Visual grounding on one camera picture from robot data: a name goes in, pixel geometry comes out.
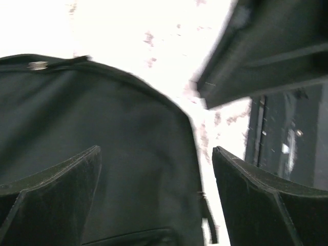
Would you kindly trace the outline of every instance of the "backpack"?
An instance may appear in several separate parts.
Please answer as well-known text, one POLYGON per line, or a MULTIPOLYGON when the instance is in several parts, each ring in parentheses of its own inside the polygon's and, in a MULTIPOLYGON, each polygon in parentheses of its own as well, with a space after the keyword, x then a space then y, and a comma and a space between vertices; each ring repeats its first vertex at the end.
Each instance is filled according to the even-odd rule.
POLYGON ((200 246, 204 218, 217 242, 190 121, 139 78, 86 56, 4 57, 0 115, 0 184, 101 147, 83 245, 200 246))

